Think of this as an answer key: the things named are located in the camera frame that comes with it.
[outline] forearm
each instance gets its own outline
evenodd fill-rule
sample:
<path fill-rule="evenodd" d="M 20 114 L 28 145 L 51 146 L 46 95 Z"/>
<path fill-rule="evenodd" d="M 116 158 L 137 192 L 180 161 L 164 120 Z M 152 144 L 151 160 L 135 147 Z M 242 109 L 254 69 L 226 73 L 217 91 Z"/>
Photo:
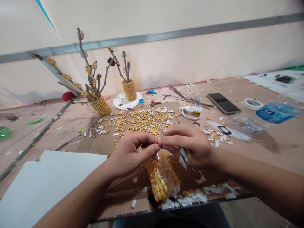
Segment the forearm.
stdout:
<path fill-rule="evenodd" d="M 113 180 L 107 170 L 107 162 L 98 166 L 57 203 L 35 227 L 87 227 Z"/>
<path fill-rule="evenodd" d="M 304 177 L 228 151 L 218 150 L 217 156 L 221 172 L 246 187 L 280 215 L 301 222 Z"/>

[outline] red ball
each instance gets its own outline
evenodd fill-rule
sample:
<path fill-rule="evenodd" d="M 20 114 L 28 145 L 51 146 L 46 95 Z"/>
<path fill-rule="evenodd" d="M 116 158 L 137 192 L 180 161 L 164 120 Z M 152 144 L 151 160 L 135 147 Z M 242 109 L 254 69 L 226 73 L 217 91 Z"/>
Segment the red ball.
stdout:
<path fill-rule="evenodd" d="M 74 97 L 74 94 L 72 94 L 71 92 L 66 92 L 62 95 L 62 99 L 64 101 L 72 100 L 73 97 Z"/>

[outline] hand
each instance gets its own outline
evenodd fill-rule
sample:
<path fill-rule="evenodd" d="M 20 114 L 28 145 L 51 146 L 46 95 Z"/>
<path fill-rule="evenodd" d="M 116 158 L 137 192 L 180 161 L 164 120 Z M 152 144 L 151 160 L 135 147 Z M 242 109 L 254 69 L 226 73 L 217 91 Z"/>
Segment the hand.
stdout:
<path fill-rule="evenodd" d="M 138 152 L 140 146 L 145 149 Z M 128 176 L 151 157 L 156 159 L 159 150 L 155 136 L 147 132 L 128 132 L 106 160 L 109 173 L 114 179 Z"/>
<path fill-rule="evenodd" d="M 216 153 L 205 133 L 195 126 L 174 124 L 158 139 L 162 148 L 179 158 L 180 147 L 192 151 L 187 166 L 196 169 L 213 169 L 217 165 Z"/>

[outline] corn kernel vase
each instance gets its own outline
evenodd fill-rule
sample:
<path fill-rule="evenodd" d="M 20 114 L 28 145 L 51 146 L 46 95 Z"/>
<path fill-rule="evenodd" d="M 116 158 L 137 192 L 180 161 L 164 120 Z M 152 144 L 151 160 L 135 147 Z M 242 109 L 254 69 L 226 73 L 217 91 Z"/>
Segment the corn kernel vase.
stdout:
<path fill-rule="evenodd" d="M 146 161 L 146 167 L 150 178 L 152 192 L 155 200 L 176 197 L 180 191 L 180 181 L 173 169 L 171 160 L 164 150 L 157 153 L 157 160 L 150 158 Z"/>
<path fill-rule="evenodd" d="M 91 102 L 91 106 L 100 116 L 106 116 L 111 112 L 110 106 L 102 95 L 98 100 Z"/>
<path fill-rule="evenodd" d="M 130 79 L 129 83 L 126 83 L 125 81 L 123 81 L 121 84 L 123 86 L 123 91 L 126 94 L 127 100 L 129 100 L 129 101 L 136 100 L 137 93 L 136 93 L 134 81 L 132 79 Z"/>

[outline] cardboard sheet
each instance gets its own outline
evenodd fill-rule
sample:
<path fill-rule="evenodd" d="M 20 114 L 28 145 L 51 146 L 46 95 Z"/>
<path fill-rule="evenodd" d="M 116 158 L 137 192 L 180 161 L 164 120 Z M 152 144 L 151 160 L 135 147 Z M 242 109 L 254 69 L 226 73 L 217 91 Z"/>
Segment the cardboard sheet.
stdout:
<path fill-rule="evenodd" d="M 27 161 L 0 201 L 1 227 L 33 227 L 107 156 L 44 151 Z"/>

